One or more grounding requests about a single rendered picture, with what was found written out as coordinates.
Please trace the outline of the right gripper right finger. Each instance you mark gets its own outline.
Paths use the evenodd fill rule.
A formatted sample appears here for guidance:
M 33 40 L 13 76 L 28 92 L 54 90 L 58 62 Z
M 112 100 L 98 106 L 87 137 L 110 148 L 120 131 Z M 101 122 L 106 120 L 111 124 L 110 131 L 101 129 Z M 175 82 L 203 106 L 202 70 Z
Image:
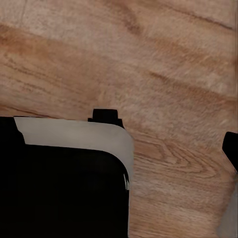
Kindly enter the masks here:
M 222 149 L 238 171 L 238 133 L 227 132 L 223 141 Z

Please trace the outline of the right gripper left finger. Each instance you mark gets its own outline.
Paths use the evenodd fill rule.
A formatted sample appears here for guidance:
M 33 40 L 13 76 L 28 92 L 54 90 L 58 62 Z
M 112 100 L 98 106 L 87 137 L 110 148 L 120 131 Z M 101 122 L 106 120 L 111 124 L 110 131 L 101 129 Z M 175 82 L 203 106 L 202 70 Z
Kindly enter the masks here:
M 0 137 L 0 191 L 26 151 L 21 132 Z

